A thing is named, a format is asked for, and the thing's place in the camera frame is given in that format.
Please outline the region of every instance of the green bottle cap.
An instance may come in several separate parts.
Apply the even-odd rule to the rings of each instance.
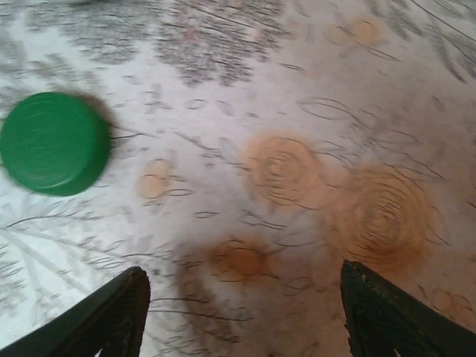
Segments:
[[[90,187],[110,152],[106,122],[76,97],[32,95],[12,110],[0,133],[10,176],[33,191],[71,196]]]

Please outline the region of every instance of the plastic cap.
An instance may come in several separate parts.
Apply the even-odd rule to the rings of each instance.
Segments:
[[[39,93],[17,104],[0,134],[10,176],[33,191],[71,196],[90,187],[110,152],[106,122],[82,100]]]

